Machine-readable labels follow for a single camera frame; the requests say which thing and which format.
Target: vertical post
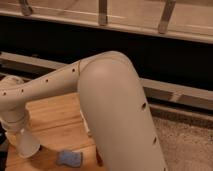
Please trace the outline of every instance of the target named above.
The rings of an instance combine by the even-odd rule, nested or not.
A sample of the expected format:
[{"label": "vertical post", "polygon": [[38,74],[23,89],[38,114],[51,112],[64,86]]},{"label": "vertical post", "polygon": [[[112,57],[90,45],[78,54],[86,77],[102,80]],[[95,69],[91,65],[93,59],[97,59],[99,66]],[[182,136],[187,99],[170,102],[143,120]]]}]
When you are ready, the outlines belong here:
[{"label": "vertical post", "polygon": [[107,22],[107,0],[99,0],[98,23],[100,26],[106,26]]},{"label": "vertical post", "polygon": [[30,16],[33,13],[33,9],[29,6],[27,0],[19,0],[21,5],[21,12],[24,16]]},{"label": "vertical post", "polygon": [[168,28],[169,21],[172,16],[172,12],[174,10],[175,4],[176,4],[176,0],[166,0],[163,14],[161,16],[161,20],[158,25],[159,33],[165,34],[167,32],[167,28]]}]

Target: wooden table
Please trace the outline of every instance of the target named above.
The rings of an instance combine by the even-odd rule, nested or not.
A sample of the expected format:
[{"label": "wooden table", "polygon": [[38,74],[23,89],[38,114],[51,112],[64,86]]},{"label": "wooden table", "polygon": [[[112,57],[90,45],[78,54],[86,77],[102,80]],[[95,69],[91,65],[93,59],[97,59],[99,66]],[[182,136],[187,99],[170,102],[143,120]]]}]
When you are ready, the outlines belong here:
[{"label": "wooden table", "polygon": [[[169,171],[213,170],[213,117],[150,104]],[[9,147],[6,171],[106,171],[96,163],[93,139],[85,132],[77,94],[27,104],[33,133],[44,146],[30,159]],[[56,164],[63,149],[82,151],[83,166],[72,169]]]},{"label": "wooden table", "polygon": [[[31,102],[27,109],[32,131],[43,148],[32,158],[22,159],[10,146],[6,171],[106,171],[97,165],[96,147],[84,129],[77,94]],[[83,166],[74,169],[57,165],[58,152],[63,149],[83,152]]]}]

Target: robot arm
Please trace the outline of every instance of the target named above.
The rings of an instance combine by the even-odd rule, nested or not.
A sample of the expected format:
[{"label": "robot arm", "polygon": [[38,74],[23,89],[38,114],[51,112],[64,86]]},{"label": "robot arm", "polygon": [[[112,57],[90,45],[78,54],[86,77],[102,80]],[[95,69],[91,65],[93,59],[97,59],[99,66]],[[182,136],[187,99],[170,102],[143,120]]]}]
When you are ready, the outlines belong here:
[{"label": "robot arm", "polygon": [[139,77],[123,54],[89,57],[28,83],[16,77],[0,83],[1,122],[8,132],[22,135],[17,149],[23,157],[33,155],[40,145],[25,128],[25,103],[78,90],[81,109],[109,171],[166,170]]}]

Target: small hole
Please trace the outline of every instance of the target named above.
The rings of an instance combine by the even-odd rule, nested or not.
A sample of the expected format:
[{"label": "small hole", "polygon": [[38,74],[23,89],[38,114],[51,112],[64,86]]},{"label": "small hole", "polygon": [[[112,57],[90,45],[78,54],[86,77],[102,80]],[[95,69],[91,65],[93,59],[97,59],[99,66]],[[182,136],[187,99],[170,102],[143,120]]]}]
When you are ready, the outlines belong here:
[{"label": "small hole", "polygon": [[141,109],[144,110],[146,108],[146,103],[141,106]]},{"label": "small hole", "polygon": [[155,145],[157,142],[157,138],[155,137],[155,139],[153,140],[153,145]]}]

